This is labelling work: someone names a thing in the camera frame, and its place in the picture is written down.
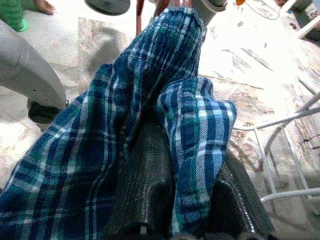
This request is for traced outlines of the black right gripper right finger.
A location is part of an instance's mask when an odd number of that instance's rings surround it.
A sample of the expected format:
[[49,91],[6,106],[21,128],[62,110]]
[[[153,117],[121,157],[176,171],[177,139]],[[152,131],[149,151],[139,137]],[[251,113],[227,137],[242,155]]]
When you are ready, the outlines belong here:
[[264,237],[274,230],[244,165],[228,150],[212,189],[207,232]]

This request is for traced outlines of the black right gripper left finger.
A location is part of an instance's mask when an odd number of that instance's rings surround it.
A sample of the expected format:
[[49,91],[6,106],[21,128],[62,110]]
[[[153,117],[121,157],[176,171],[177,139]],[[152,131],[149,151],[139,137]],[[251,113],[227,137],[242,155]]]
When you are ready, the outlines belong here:
[[167,230],[173,195],[167,134],[157,123],[144,123],[120,172],[112,229],[146,226],[148,230]]

